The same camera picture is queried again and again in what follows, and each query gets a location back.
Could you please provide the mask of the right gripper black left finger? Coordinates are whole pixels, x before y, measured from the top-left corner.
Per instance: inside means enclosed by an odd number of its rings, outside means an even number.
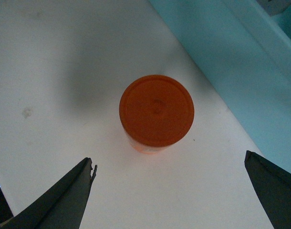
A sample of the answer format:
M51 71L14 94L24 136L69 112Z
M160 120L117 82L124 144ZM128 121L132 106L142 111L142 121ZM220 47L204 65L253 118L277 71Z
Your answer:
M79 162L1 229L78 229L81 225L97 166L88 157Z

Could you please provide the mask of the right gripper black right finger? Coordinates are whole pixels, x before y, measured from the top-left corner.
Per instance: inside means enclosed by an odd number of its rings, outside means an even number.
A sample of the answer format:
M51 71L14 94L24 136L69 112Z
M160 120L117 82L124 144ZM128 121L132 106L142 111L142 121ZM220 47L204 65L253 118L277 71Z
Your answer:
M249 150L245 169L272 226L291 229L291 173Z

